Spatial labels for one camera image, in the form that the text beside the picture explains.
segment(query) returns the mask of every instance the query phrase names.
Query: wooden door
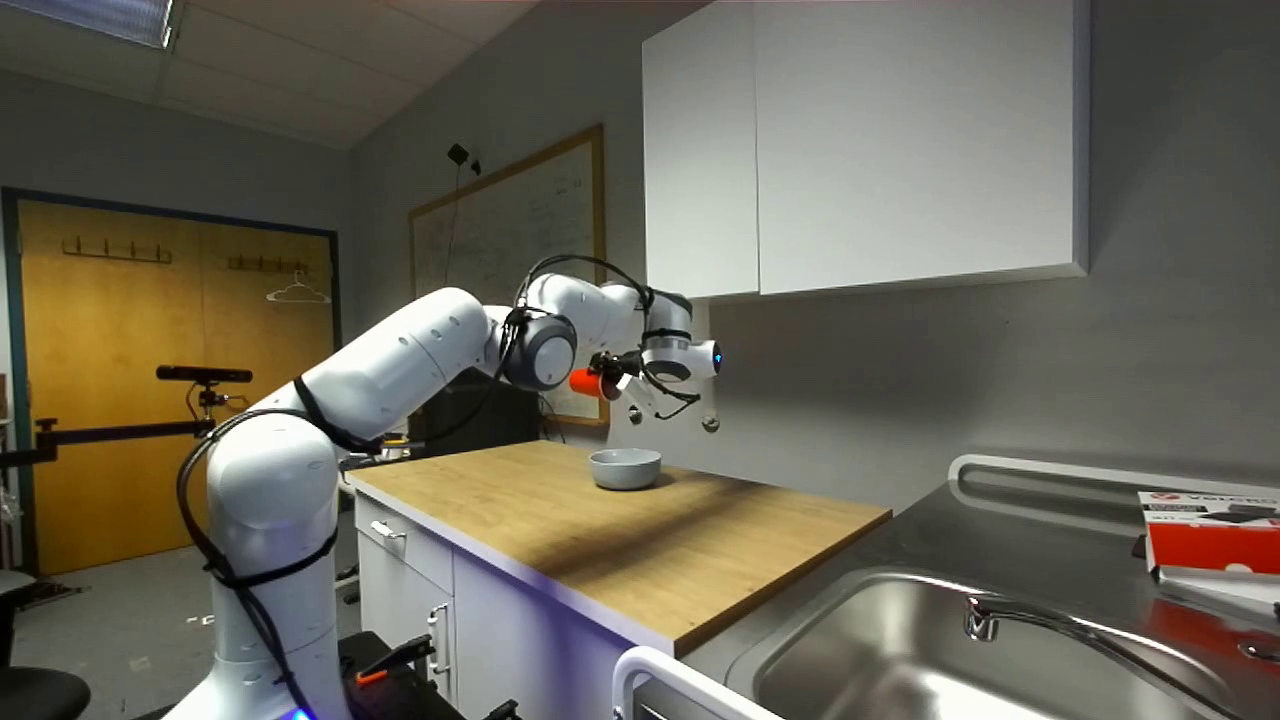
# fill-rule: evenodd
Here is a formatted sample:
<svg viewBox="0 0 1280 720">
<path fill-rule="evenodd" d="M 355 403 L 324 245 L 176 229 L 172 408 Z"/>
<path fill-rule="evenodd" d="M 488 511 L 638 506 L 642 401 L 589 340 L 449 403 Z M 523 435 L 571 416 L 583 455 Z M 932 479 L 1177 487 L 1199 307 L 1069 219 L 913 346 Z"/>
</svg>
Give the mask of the wooden door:
<svg viewBox="0 0 1280 720">
<path fill-rule="evenodd" d="M 71 430 L 193 421 L 162 364 L 249 370 L 239 408 L 333 353 L 333 241 L 193 216 L 21 199 L 28 416 Z M 308 283 L 306 302 L 270 296 Z M 197 435 L 65 444 L 33 470 L 41 573 L 185 547 L 176 470 Z"/>
</svg>

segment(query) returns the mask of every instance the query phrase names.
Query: stainless steel sink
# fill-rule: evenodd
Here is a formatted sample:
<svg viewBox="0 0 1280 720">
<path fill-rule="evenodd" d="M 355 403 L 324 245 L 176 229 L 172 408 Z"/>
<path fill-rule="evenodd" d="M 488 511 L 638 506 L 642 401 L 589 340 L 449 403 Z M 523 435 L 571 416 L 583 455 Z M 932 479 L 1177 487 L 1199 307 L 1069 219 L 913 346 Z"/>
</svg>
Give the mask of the stainless steel sink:
<svg viewBox="0 0 1280 720">
<path fill-rule="evenodd" d="M 791 720 L 1235 715 L 1177 649 L 942 577 L 854 573 L 806 615 L 728 676 Z"/>
</svg>

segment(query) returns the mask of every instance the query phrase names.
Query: ceiling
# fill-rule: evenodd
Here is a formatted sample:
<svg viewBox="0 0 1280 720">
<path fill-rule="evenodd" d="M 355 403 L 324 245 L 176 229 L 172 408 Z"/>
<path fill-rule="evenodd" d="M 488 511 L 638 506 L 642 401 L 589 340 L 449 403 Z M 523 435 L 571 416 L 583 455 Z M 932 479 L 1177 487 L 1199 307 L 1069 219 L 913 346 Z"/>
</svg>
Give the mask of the ceiling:
<svg viewBox="0 0 1280 720">
<path fill-rule="evenodd" d="M 0 68 L 351 148 L 538 0 L 182 0 L 170 51 L 0 10 Z"/>
</svg>

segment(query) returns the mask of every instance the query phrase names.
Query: robotic arm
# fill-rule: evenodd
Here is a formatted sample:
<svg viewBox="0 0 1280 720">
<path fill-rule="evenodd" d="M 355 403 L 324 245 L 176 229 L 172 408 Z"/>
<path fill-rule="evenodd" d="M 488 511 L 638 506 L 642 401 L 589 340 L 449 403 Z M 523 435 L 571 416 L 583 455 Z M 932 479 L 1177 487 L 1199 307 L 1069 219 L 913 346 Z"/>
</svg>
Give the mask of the robotic arm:
<svg viewBox="0 0 1280 720">
<path fill-rule="evenodd" d="M 538 269 L 514 307 L 427 292 L 217 430 L 182 473 L 185 526 L 213 573 L 217 665 L 170 715 L 350 720 L 333 594 L 336 449 L 372 451 L 466 370 L 549 394 L 578 355 L 591 355 L 578 386 L 630 398 L 631 416 L 657 398 L 687 408 L 699 398 L 672 386 L 719 374 L 718 340 L 687 338 L 687 302 Z M 199 530 L 188 477 L 204 455 Z"/>
</svg>

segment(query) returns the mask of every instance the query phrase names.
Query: wooden countertop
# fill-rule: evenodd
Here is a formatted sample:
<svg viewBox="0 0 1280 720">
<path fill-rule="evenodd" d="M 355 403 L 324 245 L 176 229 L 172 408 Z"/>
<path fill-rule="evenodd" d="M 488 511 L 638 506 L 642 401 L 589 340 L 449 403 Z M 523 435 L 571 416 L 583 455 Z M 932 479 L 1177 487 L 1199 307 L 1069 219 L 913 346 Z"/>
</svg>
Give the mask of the wooden countertop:
<svg viewBox="0 0 1280 720">
<path fill-rule="evenodd" d="M 890 522 L 884 508 L 685 470 L 666 470 L 662 487 L 604 491 L 589 455 L 506 444 L 351 477 L 355 491 L 506 573 L 556 581 L 589 615 L 672 657 Z"/>
</svg>

